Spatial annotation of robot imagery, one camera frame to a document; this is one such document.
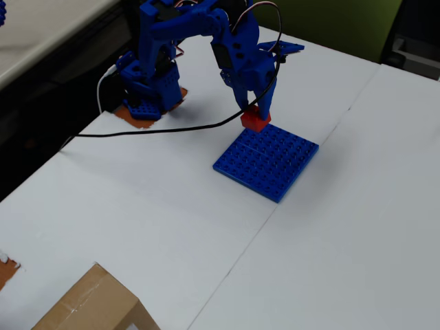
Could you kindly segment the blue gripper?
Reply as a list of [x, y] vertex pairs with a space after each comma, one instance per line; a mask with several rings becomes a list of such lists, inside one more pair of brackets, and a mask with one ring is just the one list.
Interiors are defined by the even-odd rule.
[[260, 119], [267, 119], [276, 86], [276, 79], [270, 81], [274, 76], [277, 45], [275, 41], [259, 43], [259, 32], [252, 15], [226, 24], [219, 34], [219, 69], [240, 109], [247, 109], [248, 91], [255, 91]]

